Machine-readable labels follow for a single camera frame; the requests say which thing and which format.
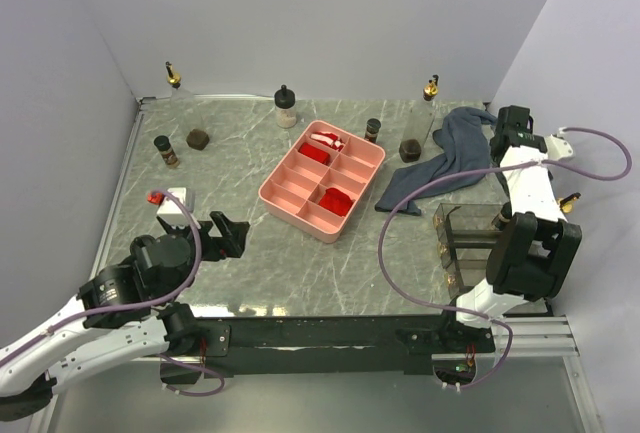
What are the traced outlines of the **oil bottle gold spout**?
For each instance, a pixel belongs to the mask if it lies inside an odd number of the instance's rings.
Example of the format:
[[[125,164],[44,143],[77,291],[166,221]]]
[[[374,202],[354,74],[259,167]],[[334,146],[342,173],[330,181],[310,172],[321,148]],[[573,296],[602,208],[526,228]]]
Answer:
[[[579,192],[572,193],[564,198],[558,200],[558,206],[563,214],[569,214],[572,212],[575,203],[581,198]]]

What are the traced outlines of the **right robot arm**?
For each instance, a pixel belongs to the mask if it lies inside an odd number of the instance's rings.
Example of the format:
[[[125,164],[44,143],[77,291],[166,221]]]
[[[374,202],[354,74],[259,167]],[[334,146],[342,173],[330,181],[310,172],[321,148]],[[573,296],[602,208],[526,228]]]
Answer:
[[[450,351],[471,342],[472,327],[487,328],[516,306],[555,297],[582,240],[581,228],[567,221],[543,163],[573,157],[567,140],[536,135],[530,110],[507,106],[499,110],[490,154],[505,169],[509,203],[485,278],[456,299],[456,316],[437,329],[440,344]]]

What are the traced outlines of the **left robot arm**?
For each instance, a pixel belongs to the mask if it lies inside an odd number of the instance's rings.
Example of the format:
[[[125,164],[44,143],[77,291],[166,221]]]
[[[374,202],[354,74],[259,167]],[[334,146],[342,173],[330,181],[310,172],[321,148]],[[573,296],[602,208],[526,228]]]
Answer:
[[[250,229],[214,211],[193,226],[161,224],[103,268],[52,318],[1,351],[1,419],[12,422],[92,374],[142,356],[186,355],[205,333],[178,302],[203,262],[239,258]]]

